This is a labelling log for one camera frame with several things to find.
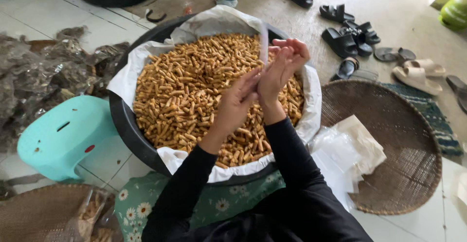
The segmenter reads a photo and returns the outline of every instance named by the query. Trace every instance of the beige slide sandal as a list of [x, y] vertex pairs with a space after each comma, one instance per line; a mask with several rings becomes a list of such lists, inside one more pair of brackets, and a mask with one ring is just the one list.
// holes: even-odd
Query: beige slide sandal
[[423, 68], [416, 67], [394, 67], [392, 70], [394, 76], [401, 82], [417, 88], [418, 90], [429, 93], [430, 95], [439, 95], [443, 91], [441, 85], [432, 80], [428, 80]]
[[435, 64], [430, 59], [406, 61], [404, 67], [423, 68], [425, 69], [426, 76], [440, 77], [446, 73], [446, 69], [443, 66]]

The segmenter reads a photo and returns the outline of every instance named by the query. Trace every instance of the plastic stool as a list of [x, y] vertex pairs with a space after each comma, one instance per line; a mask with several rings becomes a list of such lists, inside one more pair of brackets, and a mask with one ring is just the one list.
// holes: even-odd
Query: plastic stool
[[39, 173], [54, 180], [81, 179], [76, 165], [105, 151], [118, 135], [109, 102], [93, 96], [73, 97], [35, 120], [21, 134], [18, 155]]

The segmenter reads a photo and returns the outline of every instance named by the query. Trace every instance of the bag of snacks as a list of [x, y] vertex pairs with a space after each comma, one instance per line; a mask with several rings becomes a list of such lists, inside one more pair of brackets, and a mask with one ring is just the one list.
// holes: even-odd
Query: bag of snacks
[[[175, 173], [214, 120], [222, 91], [256, 67], [261, 20], [218, 5], [176, 28], [165, 43], [149, 41], [128, 55], [110, 81], [136, 114], [136, 123]], [[316, 70], [304, 66], [279, 95], [304, 143], [320, 126], [321, 88]], [[274, 161], [262, 127], [262, 110], [253, 104], [248, 118], [219, 151], [209, 183], [249, 175]]]

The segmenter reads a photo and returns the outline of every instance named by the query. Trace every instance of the hand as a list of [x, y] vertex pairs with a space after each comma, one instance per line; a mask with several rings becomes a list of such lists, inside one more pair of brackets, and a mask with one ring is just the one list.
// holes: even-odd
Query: hand
[[258, 100], [256, 86], [260, 79], [259, 68], [244, 74], [226, 90], [220, 101], [217, 116], [199, 146], [210, 154], [217, 154], [225, 138], [247, 119], [248, 109]]
[[285, 118], [277, 96], [294, 72], [310, 59], [306, 45], [297, 39], [273, 40], [272, 43], [275, 46], [269, 51], [276, 53], [276, 58], [266, 67], [258, 85], [266, 125]]

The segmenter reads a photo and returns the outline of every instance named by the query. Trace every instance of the woman's right hand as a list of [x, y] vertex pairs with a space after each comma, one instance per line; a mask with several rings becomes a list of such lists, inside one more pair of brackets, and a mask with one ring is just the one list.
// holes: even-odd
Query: woman's right hand
[[273, 40], [272, 43], [274, 46], [269, 51], [276, 53], [276, 58], [261, 74], [258, 85], [266, 125], [285, 118], [277, 96], [294, 72], [310, 59], [306, 44], [297, 39]]

